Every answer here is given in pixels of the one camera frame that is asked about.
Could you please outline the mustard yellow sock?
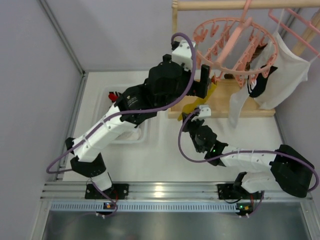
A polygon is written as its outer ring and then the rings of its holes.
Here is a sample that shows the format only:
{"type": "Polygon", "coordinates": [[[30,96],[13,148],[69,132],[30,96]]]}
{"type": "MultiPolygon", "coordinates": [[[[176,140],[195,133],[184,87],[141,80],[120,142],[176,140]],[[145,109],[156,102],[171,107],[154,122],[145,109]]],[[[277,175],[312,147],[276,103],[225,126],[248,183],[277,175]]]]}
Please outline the mustard yellow sock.
{"type": "Polygon", "coordinates": [[[216,79],[213,76],[211,78],[211,84],[210,84],[210,88],[207,91],[207,95],[205,98],[200,98],[198,97],[194,102],[192,103],[188,103],[186,105],[183,106],[181,114],[178,116],[177,120],[180,122],[183,119],[183,113],[185,114],[190,114],[197,106],[199,105],[204,105],[208,99],[211,97],[211,95],[213,94],[213,92],[215,91],[215,89],[217,88],[217,83],[216,83],[216,79]]]}

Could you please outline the pink round clip hanger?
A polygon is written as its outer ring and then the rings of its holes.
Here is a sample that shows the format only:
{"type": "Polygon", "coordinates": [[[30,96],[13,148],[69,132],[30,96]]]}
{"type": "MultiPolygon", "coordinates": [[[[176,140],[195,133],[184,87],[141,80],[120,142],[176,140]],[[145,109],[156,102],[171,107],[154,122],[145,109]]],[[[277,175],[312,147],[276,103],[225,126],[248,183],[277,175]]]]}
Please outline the pink round clip hanger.
{"type": "Polygon", "coordinates": [[[213,40],[211,46],[205,52],[196,51],[196,67],[202,64],[208,65],[212,70],[219,70],[220,75],[215,79],[219,81],[223,74],[232,74],[238,85],[243,87],[245,83],[254,83],[261,75],[267,78],[271,68],[278,57],[279,48],[275,38],[264,27],[255,23],[252,17],[246,17],[251,1],[244,4],[241,17],[218,17],[204,21],[193,32],[193,40],[197,45],[206,39],[213,40]],[[240,41],[245,31],[251,30],[248,42],[243,53],[236,58],[233,67],[225,66],[225,61],[240,41]],[[260,67],[246,70],[246,66],[254,58],[255,51],[262,46],[265,39],[273,46],[271,56],[260,67]]]}

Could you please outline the black sock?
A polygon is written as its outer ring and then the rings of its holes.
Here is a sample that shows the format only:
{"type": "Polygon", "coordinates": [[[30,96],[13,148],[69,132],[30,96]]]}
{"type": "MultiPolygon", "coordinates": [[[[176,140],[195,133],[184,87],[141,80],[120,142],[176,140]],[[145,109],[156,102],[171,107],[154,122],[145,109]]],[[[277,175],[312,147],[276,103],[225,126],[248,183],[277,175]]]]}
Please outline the black sock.
{"type": "Polygon", "coordinates": [[[268,82],[269,76],[278,69],[276,66],[271,66],[267,77],[263,77],[261,73],[258,74],[255,83],[250,83],[247,81],[247,91],[251,98],[259,97],[265,90],[268,82]]]}

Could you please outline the white striped sock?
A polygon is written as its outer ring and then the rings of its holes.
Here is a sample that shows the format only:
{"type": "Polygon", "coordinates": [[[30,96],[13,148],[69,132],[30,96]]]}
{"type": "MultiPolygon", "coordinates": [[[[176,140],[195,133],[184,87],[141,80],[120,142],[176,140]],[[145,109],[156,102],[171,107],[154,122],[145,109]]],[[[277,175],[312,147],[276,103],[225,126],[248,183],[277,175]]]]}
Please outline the white striped sock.
{"type": "Polygon", "coordinates": [[[250,96],[252,90],[256,87],[257,81],[248,80],[246,84],[236,93],[233,93],[229,100],[228,120],[233,128],[236,128],[240,118],[241,110],[250,96]]]}

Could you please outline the brown striped sock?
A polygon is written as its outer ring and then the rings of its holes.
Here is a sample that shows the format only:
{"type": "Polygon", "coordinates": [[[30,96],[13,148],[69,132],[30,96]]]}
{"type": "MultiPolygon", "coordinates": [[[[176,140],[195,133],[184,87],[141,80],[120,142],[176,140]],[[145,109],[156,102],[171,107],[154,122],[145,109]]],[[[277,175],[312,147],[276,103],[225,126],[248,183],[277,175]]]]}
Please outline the brown striped sock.
{"type": "Polygon", "coordinates": [[[259,44],[257,46],[257,48],[255,49],[255,52],[253,53],[250,61],[248,61],[246,63],[246,66],[245,66],[245,71],[249,71],[250,70],[250,67],[251,67],[251,63],[262,53],[262,51],[265,49],[265,47],[268,45],[268,43],[262,43],[262,44],[259,44]]]}

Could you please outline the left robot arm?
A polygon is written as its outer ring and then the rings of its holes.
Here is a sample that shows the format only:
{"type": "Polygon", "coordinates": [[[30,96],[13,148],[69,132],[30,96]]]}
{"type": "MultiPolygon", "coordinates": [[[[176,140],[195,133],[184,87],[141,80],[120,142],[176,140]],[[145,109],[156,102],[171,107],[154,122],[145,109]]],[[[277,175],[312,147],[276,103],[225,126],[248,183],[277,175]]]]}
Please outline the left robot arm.
{"type": "Polygon", "coordinates": [[[205,98],[210,84],[210,68],[203,64],[200,80],[195,73],[171,60],[152,67],[142,84],[127,88],[108,112],[90,130],[78,138],[65,140],[73,154],[71,169],[92,180],[101,192],[108,194],[113,182],[102,157],[102,150],[121,134],[137,128],[178,103],[184,96],[205,98]]]}

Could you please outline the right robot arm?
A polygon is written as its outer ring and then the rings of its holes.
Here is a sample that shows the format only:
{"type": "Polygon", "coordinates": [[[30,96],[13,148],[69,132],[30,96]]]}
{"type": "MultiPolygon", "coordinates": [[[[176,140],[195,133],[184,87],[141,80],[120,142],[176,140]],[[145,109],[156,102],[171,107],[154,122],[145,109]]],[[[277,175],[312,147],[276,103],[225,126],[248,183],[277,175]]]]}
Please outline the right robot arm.
{"type": "Polygon", "coordinates": [[[182,131],[189,134],[195,151],[203,153],[209,164],[239,170],[232,186],[237,194],[282,190],[297,198],[307,196],[315,167],[294,148],[286,144],[276,150],[234,147],[219,141],[203,120],[194,117],[182,114],[182,131]]]}

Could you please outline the pink clothes hanger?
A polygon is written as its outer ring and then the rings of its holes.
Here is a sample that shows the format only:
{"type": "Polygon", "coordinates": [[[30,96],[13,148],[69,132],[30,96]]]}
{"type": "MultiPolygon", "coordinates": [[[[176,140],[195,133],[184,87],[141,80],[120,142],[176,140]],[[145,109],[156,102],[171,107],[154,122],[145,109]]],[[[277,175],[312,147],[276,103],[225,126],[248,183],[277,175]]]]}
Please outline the pink clothes hanger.
{"type": "Polygon", "coordinates": [[[278,24],[282,40],[299,57],[320,57],[320,9],[318,7],[274,9],[268,17],[278,24]]]}

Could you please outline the clear plastic bin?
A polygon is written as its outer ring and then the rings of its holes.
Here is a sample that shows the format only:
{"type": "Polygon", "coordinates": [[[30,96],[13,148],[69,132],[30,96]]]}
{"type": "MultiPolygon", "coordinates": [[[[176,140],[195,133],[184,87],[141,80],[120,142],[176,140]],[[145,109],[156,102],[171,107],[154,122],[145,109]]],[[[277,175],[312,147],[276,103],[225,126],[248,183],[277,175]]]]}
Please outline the clear plastic bin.
{"type": "MultiPolygon", "coordinates": [[[[120,96],[130,85],[128,84],[118,84],[118,85],[107,85],[103,88],[97,98],[95,104],[94,117],[92,123],[94,124],[100,120],[112,106],[113,102],[109,98],[109,94],[113,93],[117,97],[120,96]]],[[[138,144],[145,141],[148,135],[149,121],[146,120],[141,123],[138,127],[129,132],[124,132],[122,135],[118,136],[113,140],[112,144],[138,144]]]]}

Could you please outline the white tank top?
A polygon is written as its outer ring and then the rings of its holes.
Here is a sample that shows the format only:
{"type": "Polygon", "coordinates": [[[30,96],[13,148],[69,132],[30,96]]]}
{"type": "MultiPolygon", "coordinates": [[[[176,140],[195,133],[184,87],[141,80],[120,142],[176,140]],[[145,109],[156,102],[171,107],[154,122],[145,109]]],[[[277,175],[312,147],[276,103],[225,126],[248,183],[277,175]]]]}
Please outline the white tank top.
{"type": "Polygon", "coordinates": [[[273,37],[278,46],[278,55],[273,66],[278,69],[269,77],[265,91],[254,98],[260,109],[271,110],[288,98],[297,86],[308,80],[309,61],[292,53],[279,33],[273,37]]]}

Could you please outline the red sock in bin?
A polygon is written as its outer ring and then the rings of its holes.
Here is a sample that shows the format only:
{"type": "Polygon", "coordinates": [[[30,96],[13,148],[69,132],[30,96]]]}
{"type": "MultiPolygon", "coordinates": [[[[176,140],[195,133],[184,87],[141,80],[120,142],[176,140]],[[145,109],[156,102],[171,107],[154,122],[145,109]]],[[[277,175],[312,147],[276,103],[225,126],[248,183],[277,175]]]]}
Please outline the red sock in bin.
{"type": "Polygon", "coordinates": [[[108,98],[112,103],[115,103],[117,99],[122,95],[121,92],[118,91],[110,91],[108,94],[108,98]]]}

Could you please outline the right black mount plate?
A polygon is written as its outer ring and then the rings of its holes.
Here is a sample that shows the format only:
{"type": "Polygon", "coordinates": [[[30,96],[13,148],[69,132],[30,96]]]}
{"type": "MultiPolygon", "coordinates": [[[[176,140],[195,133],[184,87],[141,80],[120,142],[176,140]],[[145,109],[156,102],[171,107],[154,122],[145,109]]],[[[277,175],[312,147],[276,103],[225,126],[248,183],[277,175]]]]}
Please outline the right black mount plate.
{"type": "Polygon", "coordinates": [[[237,200],[237,194],[234,192],[232,183],[223,183],[217,185],[218,198],[220,200],[237,200]]]}

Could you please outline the black mount plate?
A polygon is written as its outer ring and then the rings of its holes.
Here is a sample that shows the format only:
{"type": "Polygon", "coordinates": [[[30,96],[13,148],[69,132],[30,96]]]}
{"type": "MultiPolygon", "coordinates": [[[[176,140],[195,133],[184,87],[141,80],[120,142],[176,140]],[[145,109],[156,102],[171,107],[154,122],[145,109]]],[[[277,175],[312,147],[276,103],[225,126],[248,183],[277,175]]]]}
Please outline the black mount plate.
{"type": "Polygon", "coordinates": [[[218,198],[220,200],[237,200],[237,194],[234,192],[232,183],[223,183],[217,185],[218,198]]]}
{"type": "MultiPolygon", "coordinates": [[[[124,200],[129,194],[129,186],[126,183],[114,183],[111,188],[104,191],[104,194],[113,200],[124,200]]],[[[106,199],[92,183],[86,186],[84,198],[88,200],[106,199]]]]}

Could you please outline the left black mount plate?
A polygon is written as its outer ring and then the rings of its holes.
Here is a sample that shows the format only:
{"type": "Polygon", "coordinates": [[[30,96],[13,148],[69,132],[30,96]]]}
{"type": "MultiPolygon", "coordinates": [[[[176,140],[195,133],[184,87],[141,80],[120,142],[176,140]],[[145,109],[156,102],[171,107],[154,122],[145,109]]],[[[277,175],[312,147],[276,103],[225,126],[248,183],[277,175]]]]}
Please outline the left black mount plate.
{"type": "MultiPolygon", "coordinates": [[[[129,186],[126,183],[114,183],[111,188],[104,191],[104,194],[113,200],[124,200],[129,194],[129,186]]],[[[92,183],[86,186],[84,198],[88,200],[106,199],[92,183]]]]}

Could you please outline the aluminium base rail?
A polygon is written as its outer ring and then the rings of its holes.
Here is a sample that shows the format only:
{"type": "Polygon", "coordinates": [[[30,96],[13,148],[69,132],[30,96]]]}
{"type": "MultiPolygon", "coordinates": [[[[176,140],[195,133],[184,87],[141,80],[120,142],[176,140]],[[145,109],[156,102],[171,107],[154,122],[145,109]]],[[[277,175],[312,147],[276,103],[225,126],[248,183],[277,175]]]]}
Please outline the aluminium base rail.
{"type": "MultiPolygon", "coordinates": [[[[130,182],[128,201],[217,201],[219,182],[130,182]]],[[[44,184],[42,200],[83,200],[85,182],[56,181],[44,184]]]]}

